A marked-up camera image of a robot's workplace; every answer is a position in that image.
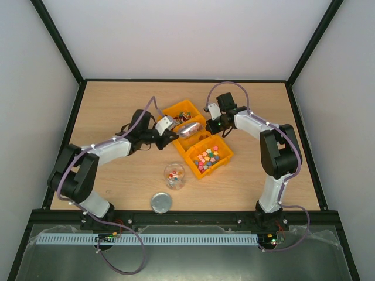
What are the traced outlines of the yellow bin with star candies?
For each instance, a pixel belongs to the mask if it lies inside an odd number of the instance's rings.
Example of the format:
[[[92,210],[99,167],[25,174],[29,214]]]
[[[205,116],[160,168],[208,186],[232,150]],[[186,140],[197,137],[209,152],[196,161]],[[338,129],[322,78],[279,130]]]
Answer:
[[[190,147],[183,159],[197,179],[212,174],[220,166],[228,164],[233,151],[220,136],[210,136]]]

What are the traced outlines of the metal candy scoop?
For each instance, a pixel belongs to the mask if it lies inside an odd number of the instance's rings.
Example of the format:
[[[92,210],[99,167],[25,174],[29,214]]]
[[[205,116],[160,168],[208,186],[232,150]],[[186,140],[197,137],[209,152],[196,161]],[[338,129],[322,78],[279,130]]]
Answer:
[[[182,139],[187,139],[194,134],[200,132],[203,129],[203,125],[200,122],[190,122],[186,125],[181,126],[177,134]]]

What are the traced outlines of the yellow bin with lollipops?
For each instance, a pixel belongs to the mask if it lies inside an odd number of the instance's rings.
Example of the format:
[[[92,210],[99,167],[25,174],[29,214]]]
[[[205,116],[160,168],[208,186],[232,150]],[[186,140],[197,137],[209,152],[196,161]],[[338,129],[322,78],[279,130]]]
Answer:
[[[199,110],[190,100],[183,100],[175,105],[162,110],[162,113],[171,116],[174,120],[174,127],[187,123],[200,115]]]

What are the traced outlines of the yellow bin with popsicle candies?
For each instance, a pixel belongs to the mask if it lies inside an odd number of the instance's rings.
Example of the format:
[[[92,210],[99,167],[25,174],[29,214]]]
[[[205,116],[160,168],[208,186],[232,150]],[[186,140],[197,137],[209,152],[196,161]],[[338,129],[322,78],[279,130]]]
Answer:
[[[192,146],[196,145],[200,141],[202,141],[202,140],[204,140],[204,139],[206,139],[210,136],[210,133],[205,129],[206,120],[202,116],[197,116],[197,117],[193,118],[191,121],[187,121],[187,123],[184,123],[182,125],[174,127],[173,131],[175,133],[177,133],[178,129],[181,126],[186,125],[190,122],[200,122],[203,125],[203,129],[200,132],[194,134],[193,136],[191,136],[187,139],[182,139],[182,138],[178,137],[177,140],[172,142],[175,145],[175,148],[177,149],[177,151],[182,156],[184,156],[184,154],[188,151],[189,148],[191,148]]]

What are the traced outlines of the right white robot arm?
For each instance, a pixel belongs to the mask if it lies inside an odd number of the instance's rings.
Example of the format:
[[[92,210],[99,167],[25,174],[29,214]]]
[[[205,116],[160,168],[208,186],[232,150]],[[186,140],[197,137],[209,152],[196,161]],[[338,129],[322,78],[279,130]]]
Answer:
[[[238,129],[260,141],[262,168],[266,173],[263,193],[255,205],[255,223],[269,229],[282,222],[282,199],[291,178],[302,166],[301,151],[292,125],[277,125],[256,115],[249,108],[238,107],[231,93],[206,102],[204,111],[210,114],[206,129],[212,134]]]

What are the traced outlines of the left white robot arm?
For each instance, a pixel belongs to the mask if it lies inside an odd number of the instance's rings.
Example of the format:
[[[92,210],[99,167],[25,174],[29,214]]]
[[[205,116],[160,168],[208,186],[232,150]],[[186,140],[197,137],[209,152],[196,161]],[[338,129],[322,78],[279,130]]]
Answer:
[[[175,120],[169,115],[156,121],[150,112],[138,109],[131,122],[123,125],[111,139],[84,147],[67,145],[57,159],[47,186],[60,200],[68,201],[95,220],[113,225],[113,204],[94,191],[97,169],[134,154],[143,145],[154,144],[163,150],[178,138],[172,130],[174,125]]]

